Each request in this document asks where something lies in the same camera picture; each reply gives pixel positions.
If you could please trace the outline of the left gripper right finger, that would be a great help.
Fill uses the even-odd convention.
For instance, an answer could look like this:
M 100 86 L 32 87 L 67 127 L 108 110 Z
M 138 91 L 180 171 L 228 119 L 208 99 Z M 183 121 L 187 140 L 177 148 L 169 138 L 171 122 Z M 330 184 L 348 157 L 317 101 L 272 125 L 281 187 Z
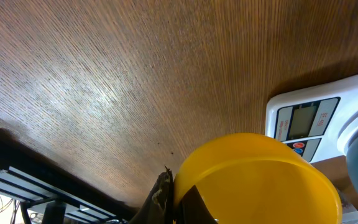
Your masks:
M 179 224 L 217 224 L 196 186 L 187 191 L 178 208 Z

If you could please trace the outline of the white digital kitchen scale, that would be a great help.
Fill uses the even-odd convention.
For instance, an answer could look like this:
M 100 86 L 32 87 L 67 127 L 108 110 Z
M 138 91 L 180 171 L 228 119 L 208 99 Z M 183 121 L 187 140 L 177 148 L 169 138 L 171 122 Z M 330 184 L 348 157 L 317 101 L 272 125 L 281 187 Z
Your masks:
M 346 155 L 358 135 L 358 75 L 274 96 L 265 135 L 309 163 Z

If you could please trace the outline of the black metal frame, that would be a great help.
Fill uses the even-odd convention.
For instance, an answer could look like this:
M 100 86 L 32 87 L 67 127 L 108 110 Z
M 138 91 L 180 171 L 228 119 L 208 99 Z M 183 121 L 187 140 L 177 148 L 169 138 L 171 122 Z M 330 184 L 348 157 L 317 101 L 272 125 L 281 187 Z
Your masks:
M 54 166 L 0 128 L 0 194 L 43 213 L 62 203 L 65 217 L 78 223 L 128 223 L 133 209 Z

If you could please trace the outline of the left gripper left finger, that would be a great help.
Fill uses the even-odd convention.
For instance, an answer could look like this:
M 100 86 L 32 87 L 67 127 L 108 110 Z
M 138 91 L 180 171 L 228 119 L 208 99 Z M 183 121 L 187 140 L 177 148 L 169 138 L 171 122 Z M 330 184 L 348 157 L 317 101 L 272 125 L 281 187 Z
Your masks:
M 155 181 L 141 209 L 129 224 L 172 224 L 173 223 L 173 174 L 166 167 Z

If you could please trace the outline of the yellow plastic measuring scoop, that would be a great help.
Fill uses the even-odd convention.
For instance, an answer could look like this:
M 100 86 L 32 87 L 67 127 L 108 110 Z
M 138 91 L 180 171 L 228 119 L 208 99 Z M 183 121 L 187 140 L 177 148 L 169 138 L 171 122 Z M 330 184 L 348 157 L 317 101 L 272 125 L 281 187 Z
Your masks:
M 173 206 L 196 187 L 215 223 L 342 221 L 336 188 L 284 143 L 252 133 L 230 134 L 195 149 L 175 177 Z

